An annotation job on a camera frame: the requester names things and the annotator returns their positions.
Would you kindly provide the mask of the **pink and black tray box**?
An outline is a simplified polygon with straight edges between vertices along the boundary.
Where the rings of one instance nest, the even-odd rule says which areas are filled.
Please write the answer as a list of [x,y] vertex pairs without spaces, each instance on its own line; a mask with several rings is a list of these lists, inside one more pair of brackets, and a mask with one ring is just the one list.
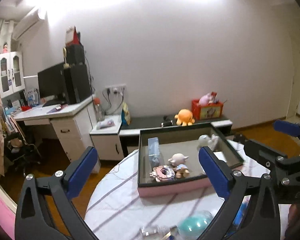
[[211,123],[141,130],[139,135],[138,193],[158,197],[208,187],[210,181],[199,162],[207,146],[234,169],[243,158]]

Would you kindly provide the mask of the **black small clip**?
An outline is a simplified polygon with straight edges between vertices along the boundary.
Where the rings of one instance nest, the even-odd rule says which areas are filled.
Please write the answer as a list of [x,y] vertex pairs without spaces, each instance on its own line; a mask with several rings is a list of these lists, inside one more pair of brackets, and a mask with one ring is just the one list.
[[161,127],[169,127],[173,125],[173,120],[171,120],[167,115],[163,117],[163,121],[160,124]]

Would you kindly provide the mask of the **black bathroom scale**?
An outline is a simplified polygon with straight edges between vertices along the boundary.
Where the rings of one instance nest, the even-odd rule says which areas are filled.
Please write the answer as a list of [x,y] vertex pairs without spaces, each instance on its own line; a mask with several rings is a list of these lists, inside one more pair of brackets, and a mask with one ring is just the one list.
[[237,134],[234,135],[233,141],[244,145],[245,142],[248,141],[248,139],[243,134],[237,133]]

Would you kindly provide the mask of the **teal capsule ball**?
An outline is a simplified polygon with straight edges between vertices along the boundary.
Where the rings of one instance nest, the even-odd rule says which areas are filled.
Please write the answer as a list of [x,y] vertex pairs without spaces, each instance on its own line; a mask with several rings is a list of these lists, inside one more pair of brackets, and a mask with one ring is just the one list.
[[181,239],[197,239],[212,220],[213,215],[206,210],[195,212],[186,217],[177,225]]

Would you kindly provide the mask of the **red desk calendar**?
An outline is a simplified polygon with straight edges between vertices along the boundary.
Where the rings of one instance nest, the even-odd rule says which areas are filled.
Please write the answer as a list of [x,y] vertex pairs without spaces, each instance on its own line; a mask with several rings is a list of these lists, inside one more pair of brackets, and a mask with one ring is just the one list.
[[65,35],[65,45],[68,47],[73,44],[80,44],[78,33],[76,31],[75,26],[69,27],[66,30],[66,35]]

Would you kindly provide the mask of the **pink building block donut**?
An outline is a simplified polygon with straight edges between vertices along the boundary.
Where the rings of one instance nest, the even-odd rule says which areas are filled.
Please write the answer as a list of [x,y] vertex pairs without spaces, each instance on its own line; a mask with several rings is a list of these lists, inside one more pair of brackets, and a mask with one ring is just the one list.
[[174,170],[167,165],[154,167],[149,175],[157,182],[170,181],[175,178]]

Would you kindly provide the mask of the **black computer monitor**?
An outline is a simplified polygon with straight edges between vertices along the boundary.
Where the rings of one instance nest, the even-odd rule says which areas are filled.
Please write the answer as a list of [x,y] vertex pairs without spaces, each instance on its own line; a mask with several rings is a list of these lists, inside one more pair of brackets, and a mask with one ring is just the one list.
[[38,85],[40,98],[56,96],[64,98],[63,63],[56,64],[38,72]]

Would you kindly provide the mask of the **pink plush toy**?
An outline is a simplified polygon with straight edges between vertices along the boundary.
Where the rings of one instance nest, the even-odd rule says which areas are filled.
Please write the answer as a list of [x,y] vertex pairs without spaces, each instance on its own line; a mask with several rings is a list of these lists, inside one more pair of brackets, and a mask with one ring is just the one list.
[[199,101],[198,101],[198,105],[200,106],[206,106],[208,105],[210,102],[212,101],[212,95],[210,93],[205,94],[204,96],[202,96]]

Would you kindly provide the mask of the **clear plastic swab box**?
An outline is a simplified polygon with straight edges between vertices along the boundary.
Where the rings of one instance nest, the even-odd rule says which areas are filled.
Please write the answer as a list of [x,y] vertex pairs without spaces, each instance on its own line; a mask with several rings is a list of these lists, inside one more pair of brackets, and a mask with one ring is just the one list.
[[158,137],[148,139],[148,158],[151,169],[161,165],[161,153]]

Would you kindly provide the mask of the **blue highlighter marker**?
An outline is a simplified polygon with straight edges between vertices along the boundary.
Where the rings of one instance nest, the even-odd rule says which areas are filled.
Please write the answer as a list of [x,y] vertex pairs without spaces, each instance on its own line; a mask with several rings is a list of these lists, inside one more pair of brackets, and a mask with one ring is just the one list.
[[245,214],[245,211],[247,209],[247,205],[248,205],[248,202],[247,201],[243,201],[242,204],[240,205],[239,207],[239,210],[236,214],[236,217],[234,218],[234,221],[233,221],[233,225],[234,227],[237,229],[244,217],[244,214]]

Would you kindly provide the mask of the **white bunny figurine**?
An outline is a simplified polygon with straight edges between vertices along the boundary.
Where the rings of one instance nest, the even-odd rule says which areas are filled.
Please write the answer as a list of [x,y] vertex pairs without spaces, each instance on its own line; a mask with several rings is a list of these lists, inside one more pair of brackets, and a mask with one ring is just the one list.
[[208,147],[210,148],[210,150],[215,151],[215,149],[217,148],[218,141],[219,136],[212,134],[210,140],[208,141]]

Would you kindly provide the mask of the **pink pig doll figurine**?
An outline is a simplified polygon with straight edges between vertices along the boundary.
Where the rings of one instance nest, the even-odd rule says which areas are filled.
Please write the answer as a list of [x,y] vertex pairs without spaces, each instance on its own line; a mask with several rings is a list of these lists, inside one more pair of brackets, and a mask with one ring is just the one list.
[[173,168],[177,179],[187,178],[190,175],[189,169],[185,164],[188,158],[182,153],[176,153],[168,159],[168,163]]

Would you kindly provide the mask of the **wall power strip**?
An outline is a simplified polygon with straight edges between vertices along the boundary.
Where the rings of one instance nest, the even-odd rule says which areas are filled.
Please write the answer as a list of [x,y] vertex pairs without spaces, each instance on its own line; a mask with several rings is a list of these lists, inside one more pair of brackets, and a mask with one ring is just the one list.
[[106,86],[105,90],[110,94],[117,94],[117,93],[124,93],[126,90],[126,84],[121,84],[121,85],[111,85],[111,86]]

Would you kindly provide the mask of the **white power adapter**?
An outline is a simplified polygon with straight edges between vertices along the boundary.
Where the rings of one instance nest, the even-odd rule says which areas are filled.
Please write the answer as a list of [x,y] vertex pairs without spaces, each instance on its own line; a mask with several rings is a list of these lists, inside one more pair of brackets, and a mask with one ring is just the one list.
[[227,163],[226,157],[222,151],[214,152],[214,155],[221,161]]

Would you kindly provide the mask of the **black computer tower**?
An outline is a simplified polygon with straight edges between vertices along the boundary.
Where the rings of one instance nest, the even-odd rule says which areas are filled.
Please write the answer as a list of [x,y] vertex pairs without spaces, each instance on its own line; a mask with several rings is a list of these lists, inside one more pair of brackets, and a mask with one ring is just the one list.
[[74,105],[91,96],[88,70],[85,64],[62,69],[66,103]]

